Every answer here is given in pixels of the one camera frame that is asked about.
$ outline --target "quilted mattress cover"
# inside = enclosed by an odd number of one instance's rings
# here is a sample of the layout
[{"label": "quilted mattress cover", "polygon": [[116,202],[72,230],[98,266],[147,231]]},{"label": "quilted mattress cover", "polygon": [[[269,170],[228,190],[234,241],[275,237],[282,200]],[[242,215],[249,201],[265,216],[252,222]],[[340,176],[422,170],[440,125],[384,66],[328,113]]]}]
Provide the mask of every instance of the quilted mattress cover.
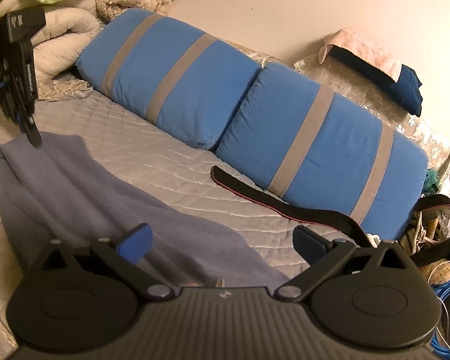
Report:
[{"label": "quilted mattress cover", "polygon": [[[292,230],[298,223],[216,185],[210,179],[214,165],[256,188],[210,151],[188,147],[96,91],[86,99],[38,102],[35,115],[42,131],[84,137],[91,156],[122,180],[181,212],[240,232],[271,266],[289,277],[308,267],[292,247]],[[0,110],[0,143],[19,133]],[[344,238],[327,227],[310,227],[330,240]],[[0,359],[16,348],[5,308],[21,277],[0,222]]]}]

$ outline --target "pink fabric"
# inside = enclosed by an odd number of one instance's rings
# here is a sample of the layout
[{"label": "pink fabric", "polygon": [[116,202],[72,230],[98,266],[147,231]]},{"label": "pink fabric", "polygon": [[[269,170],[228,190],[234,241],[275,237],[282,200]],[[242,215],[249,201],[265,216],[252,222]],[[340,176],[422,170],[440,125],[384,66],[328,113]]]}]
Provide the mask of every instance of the pink fabric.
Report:
[{"label": "pink fabric", "polygon": [[395,82],[398,81],[402,71],[402,63],[392,54],[367,39],[352,28],[344,28],[328,34],[323,38],[325,45],[320,49],[319,62],[323,63],[333,46],[342,47],[363,59],[369,65],[385,73]]}]

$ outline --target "logo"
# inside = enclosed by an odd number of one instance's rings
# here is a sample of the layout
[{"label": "logo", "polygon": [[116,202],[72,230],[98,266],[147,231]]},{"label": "logo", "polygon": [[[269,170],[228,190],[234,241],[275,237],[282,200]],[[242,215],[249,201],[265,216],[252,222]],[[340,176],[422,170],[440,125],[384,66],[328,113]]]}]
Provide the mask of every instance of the logo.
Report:
[{"label": "logo", "polygon": [[218,296],[222,299],[228,299],[229,297],[233,296],[233,294],[230,291],[225,290],[224,292],[219,293]]}]

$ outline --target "black plastic device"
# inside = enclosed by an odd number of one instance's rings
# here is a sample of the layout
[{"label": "black plastic device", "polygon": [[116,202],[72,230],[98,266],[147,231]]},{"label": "black plastic device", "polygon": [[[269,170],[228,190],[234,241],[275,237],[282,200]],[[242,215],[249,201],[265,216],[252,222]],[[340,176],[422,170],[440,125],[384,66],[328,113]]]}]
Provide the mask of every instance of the black plastic device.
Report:
[{"label": "black plastic device", "polygon": [[0,19],[0,107],[34,147],[42,144],[42,137],[33,117],[38,91],[31,38],[45,24],[42,7],[7,13]]},{"label": "black plastic device", "polygon": [[428,343],[439,301],[397,243],[358,248],[305,226],[293,243],[311,267],[271,295],[175,293],[109,239],[85,249],[55,240],[8,304],[19,343],[10,360],[437,359]]}]

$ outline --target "white cable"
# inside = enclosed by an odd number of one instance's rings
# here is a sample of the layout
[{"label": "white cable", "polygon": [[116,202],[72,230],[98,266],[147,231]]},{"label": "white cable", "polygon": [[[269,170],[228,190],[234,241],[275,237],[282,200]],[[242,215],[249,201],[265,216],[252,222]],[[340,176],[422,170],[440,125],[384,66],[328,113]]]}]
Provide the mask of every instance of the white cable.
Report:
[{"label": "white cable", "polygon": [[[432,271],[430,272],[430,276],[428,276],[427,284],[430,283],[430,278],[432,277],[433,272],[435,272],[435,269],[437,269],[439,266],[441,266],[441,265],[443,265],[443,264],[446,264],[446,263],[450,263],[450,260],[441,262],[440,264],[438,264],[436,267],[434,267],[434,268],[432,269]],[[442,303],[443,308],[445,309],[445,314],[447,315],[447,337],[448,337],[448,330],[449,330],[449,315],[448,315],[447,306],[445,306],[445,303],[444,303],[444,301],[443,301],[442,299],[440,299],[439,297],[437,297],[437,299]],[[447,345],[447,348],[448,348],[449,351],[450,351],[450,345],[448,344],[447,340],[442,336],[442,333],[440,332],[440,329],[437,327],[436,330],[437,330],[438,335],[439,335],[440,338],[443,340],[443,342],[445,343],[445,345]]]}]

